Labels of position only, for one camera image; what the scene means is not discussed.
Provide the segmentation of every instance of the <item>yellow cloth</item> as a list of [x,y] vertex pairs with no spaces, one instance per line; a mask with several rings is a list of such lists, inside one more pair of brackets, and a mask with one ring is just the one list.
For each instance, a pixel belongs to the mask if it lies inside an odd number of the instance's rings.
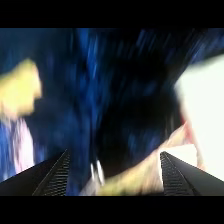
[[35,63],[21,62],[0,76],[0,116],[17,119],[34,111],[34,100],[41,98],[41,82]]

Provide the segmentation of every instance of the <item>yellow object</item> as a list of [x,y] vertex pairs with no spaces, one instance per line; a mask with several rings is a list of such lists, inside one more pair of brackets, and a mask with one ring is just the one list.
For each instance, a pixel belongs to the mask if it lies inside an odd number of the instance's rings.
[[11,72],[0,76],[0,116],[17,119],[34,111],[34,100],[41,98],[41,82],[35,63],[21,62]]

